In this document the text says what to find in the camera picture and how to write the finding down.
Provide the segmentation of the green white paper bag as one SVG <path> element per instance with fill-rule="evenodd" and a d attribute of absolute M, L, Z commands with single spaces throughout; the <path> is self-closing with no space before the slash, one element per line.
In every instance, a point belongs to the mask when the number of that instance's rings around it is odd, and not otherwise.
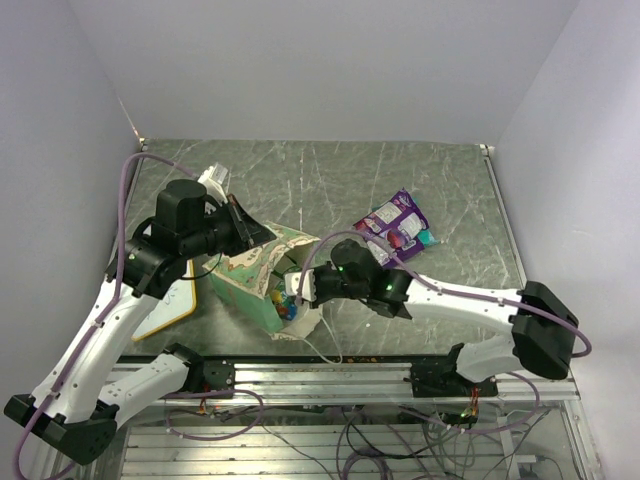
<path fill-rule="evenodd" d="M 203 264 L 205 277 L 222 301 L 238 309 L 272 340 L 304 343 L 322 361 L 340 364 L 343 361 L 341 351 L 337 352 L 335 360 L 331 360 L 308 339 L 318 325 L 329 325 L 320 309 L 295 303 L 298 307 L 296 318 L 285 321 L 279 318 L 269 296 L 277 287 L 285 289 L 285 274 L 302 270 L 319 239 L 273 222 L 266 226 L 275 233 L 275 241 L 235 257 L 212 257 Z"/>

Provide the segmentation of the purple snack packet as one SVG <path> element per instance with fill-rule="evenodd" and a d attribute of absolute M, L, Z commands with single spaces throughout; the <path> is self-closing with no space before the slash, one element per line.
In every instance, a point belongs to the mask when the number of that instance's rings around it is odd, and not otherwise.
<path fill-rule="evenodd" d="M 396 192 L 390 200 L 373 209 L 353 227 L 380 237 L 401 261 L 408 261 L 424 249 L 416 243 L 416 235 L 430 229 L 429 222 L 406 189 Z"/>

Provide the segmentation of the teal snack packet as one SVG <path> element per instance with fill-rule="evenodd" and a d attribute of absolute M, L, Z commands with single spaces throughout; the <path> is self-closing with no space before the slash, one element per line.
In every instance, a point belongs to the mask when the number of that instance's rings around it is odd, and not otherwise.
<path fill-rule="evenodd" d="M 439 240 L 431 233 L 430 229 L 421 230 L 415 237 L 416 243 L 421 246 L 422 249 L 435 246 L 439 244 Z"/>

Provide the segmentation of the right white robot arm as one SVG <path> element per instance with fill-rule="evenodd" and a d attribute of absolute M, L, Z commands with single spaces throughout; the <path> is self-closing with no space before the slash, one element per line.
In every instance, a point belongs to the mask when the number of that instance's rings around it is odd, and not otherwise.
<path fill-rule="evenodd" d="M 387 318 L 439 317 L 491 331 L 487 340 L 451 348 L 440 380 L 455 396 L 496 374 L 517 370 L 564 380 L 574 357 L 578 319 L 540 282 L 497 290 L 446 283 L 405 265 L 386 269 L 368 248 L 344 240 L 332 249 L 328 262 L 305 268 L 296 291 L 314 308 L 352 299 Z"/>

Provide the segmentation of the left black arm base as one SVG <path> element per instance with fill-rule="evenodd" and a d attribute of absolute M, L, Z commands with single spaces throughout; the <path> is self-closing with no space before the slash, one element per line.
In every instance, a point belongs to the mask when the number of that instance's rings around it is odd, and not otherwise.
<path fill-rule="evenodd" d="M 204 360 L 201 357 L 184 361 L 188 373 L 182 387 L 169 394 L 171 398 L 204 398 L 216 393 L 216 398 L 231 399 L 234 395 L 236 370 L 227 360 Z"/>

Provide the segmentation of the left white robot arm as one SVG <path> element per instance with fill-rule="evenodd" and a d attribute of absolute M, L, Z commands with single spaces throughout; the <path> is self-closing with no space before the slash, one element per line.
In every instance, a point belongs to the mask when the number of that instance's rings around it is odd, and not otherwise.
<path fill-rule="evenodd" d="M 12 396 L 4 413 L 79 465 L 96 460 L 117 430 L 155 400 L 196 395 L 204 359 L 173 344 L 149 365 L 113 386 L 106 380 L 133 333 L 186 277 L 190 260 L 234 257 L 274 240 L 233 195 L 174 180 L 158 194 L 155 214 L 118 243 L 95 305 L 67 351 L 30 394 Z"/>

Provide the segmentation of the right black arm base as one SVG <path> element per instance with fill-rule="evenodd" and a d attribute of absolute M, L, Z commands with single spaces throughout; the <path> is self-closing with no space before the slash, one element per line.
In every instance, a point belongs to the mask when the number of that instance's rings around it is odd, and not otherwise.
<path fill-rule="evenodd" d="M 498 395 L 495 382 L 467 380 L 455 371 L 446 356 L 441 355 L 413 360 L 403 381 L 410 385 L 415 398 L 471 397 L 473 393 L 480 397 Z"/>

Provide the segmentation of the blue red snack packet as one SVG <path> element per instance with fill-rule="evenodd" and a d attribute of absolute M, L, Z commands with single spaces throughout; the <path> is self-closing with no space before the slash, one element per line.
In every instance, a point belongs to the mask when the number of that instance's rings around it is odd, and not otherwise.
<path fill-rule="evenodd" d="M 283 287 L 273 289 L 269 296 L 280 319 L 293 321 L 296 318 L 298 307 L 295 298 L 289 296 Z"/>

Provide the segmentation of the small whiteboard orange frame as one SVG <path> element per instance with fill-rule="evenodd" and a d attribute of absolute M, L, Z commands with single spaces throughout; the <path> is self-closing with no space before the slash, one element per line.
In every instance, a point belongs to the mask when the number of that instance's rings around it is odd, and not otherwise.
<path fill-rule="evenodd" d="M 196 281 L 177 280 L 133 333 L 134 342 L 158 333 L 191 315 L 197 307 Z"/>

